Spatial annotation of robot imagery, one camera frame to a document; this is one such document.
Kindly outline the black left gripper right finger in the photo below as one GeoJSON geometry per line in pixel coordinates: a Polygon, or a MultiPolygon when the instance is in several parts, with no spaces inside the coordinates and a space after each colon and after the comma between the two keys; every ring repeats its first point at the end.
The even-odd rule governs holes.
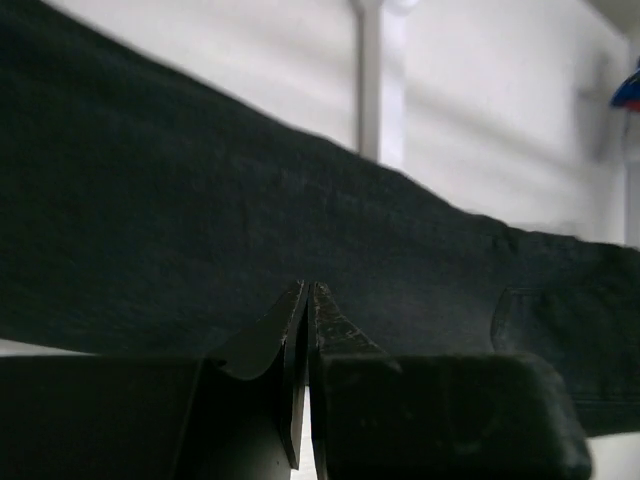
{"type": "Polygon", "coordinates": [[[309,294],[309,393],[322,479],[587,479],[560,376],[521,354],[393,356],[309,294]]]}

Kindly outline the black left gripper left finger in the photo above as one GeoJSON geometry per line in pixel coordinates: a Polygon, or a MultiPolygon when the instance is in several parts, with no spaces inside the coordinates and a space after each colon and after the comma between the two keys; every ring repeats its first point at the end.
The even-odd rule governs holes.
{"type": "Polygon", "coordinates": [[[1,360],[5,479],[287,479],[300,463],[306,286],[186,357],[1,360]]]}

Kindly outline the black denim trousers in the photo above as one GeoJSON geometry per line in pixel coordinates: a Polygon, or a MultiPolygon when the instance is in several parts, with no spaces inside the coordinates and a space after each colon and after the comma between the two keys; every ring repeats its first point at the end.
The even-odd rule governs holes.
{"type": "Polygon", "coordinates": [[[40,1],[1,5],[1,334],[199,355],[297,280],[393,354],[530,352],[639,427],[639,254],[458,210],[40,1]]]}

